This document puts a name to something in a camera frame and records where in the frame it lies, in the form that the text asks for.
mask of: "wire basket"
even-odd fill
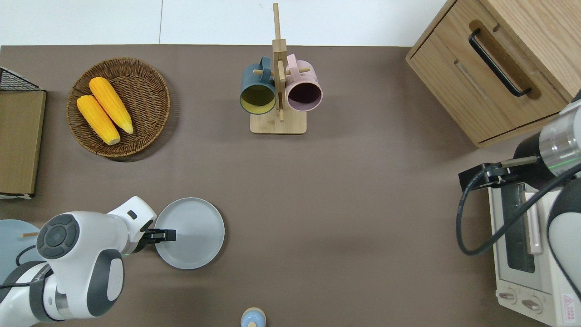
[[[0,91],[43,91],[43,89],[0,67]]]

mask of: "mug rack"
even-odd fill
[[[286,77],[291,73],[285,70],[288,65],[286,39],[281,38],[278,3],[273,4],[273,9],[275,39],[272,41],[272,74],[276,91],[276,110],[270,110],[263,115],[250,115],[250,131],[255,134],[304,134],[307,131],[307,113],[289,108],[286,98]],[[307,71],[309,69],[305,68],[300,72]]]

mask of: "mug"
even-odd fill
[[[262,70],[262,75],[255,74],[255,69]],[[253,115],[262,115],[274,108],[275,94],[270,58],[263,56],[260,63],[253,63],[242,72],[240,105]]]
[[[311,111],[319,106],[323,93],[313,66],[304,61],[296,60],[295,54],[286,57],[289,65],[286,68],[290,76],[286,77],[286,102],[297,111]],[[301,73],[299,69],[309,68],[308,72]]]

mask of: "brown table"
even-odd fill
[[[133,195],[157,212],[199,197],[221,212],[226,241],[182,271],[153,247],[125,260],[117,304],[60,326],[239,326],[262,308],[283,326],[541,326],[500,306],[492,254],[457,248],[457,173],[512,156],[477,150],[406,65],[408,48],[292,47],[324,92],[302,136],[256,135],[238,104],[243,68],[271,47],[7,47],[0,65],[48,91],[32,200],[2,200],[0,219],[36,226],[67,211],[107,212]],[[125,162],[83,149],[66,122],[77,78],[109,58],[154,66],[171,90],[160,138]],[[485,191],[466,209],[474,246],[490,234]]]

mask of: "wicker basket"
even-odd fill
[[[97,136],[77,108],[77,99],[91,94],[89,81],[104,77],[123,101],[133,123],[133,134],[117,128],[121,141],[107,145]],[[152,144],[170,114],[170,92],[160,73],[134,58],[114,58],[87,70],[74,84],[67,102],[67,122],[73,136],[85,149],[108,158],[136,154]]]

